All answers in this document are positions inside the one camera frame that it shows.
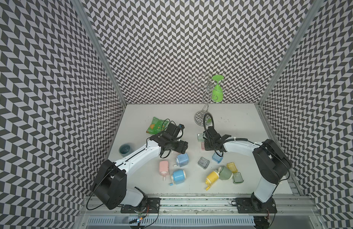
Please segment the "pink pencil sharpener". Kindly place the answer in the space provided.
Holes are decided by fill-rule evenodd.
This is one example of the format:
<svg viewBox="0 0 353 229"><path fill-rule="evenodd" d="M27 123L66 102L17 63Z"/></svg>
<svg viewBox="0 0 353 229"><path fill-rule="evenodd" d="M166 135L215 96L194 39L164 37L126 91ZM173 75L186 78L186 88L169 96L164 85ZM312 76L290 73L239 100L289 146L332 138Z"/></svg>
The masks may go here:
<svg viewBox="0 0 353 229"><path fill-rule="evenodd" d="M159 162L159 173L163 180L166 181L167 176L169 176L169 162L167 160Z"/></svg>

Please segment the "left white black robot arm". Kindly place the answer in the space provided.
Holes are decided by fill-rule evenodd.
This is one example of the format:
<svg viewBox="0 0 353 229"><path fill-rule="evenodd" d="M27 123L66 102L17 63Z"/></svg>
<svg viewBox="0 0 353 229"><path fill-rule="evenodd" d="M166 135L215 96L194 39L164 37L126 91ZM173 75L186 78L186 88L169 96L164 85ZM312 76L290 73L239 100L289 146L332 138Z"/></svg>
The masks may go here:
<svg viewBox="0 0 353 229"><path fill-rule="evenodd" d="M148 196L137 187L128 189L128 177L166 151L184 154L188 148L188 142L181 140L184 129L182 124L170 123L165 130L147 138L141 148L124 158L115 162L107 159L97 172L91 195L110 210L127 205L143 211L148 206Z"/></svg>

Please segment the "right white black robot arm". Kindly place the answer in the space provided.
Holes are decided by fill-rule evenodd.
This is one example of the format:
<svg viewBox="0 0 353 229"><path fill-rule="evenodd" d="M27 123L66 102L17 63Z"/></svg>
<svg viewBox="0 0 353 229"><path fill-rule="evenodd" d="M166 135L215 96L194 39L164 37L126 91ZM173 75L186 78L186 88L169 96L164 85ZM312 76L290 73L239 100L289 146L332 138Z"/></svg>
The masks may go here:
<svg viewBox="0 0 353 229"><path fill-rule="evenodd" d="M280 147L271 139L252 142L231 135L221 136L213 126L204 128L203 134L205 150L214 151L219 158L222 158L224 153L238 153L255 159L261 179L251 195L248 206L258 212L263 207L273 205L273 194L292 167Z"/></svg>

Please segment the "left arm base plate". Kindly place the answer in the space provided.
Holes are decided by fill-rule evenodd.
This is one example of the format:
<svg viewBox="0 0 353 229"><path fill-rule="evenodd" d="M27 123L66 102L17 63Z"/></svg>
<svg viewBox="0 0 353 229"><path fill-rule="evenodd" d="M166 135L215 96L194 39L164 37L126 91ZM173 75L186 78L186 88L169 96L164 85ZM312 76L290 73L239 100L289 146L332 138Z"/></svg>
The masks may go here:
<svg viewBox="0 0 353 229"><path fill-rule="evenodd" d="M137 207L131 205L123 205L121 207L121 213L125 214L136 214L142 213L159 213L161 198L147 198L140 202Z"/></svg>

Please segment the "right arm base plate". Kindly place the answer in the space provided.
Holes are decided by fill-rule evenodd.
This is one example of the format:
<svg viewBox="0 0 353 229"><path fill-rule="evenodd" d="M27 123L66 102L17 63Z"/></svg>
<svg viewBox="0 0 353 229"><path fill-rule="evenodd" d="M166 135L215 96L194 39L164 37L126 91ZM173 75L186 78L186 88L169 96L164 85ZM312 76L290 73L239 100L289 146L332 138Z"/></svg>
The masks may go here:
<svg viewBox="0 0 353 229"><path fill-rule="evenodd" d="M253 198L235 198L234 201L239 213L271 214L278 212L273 197L265 203L254 196Z"/></svg>

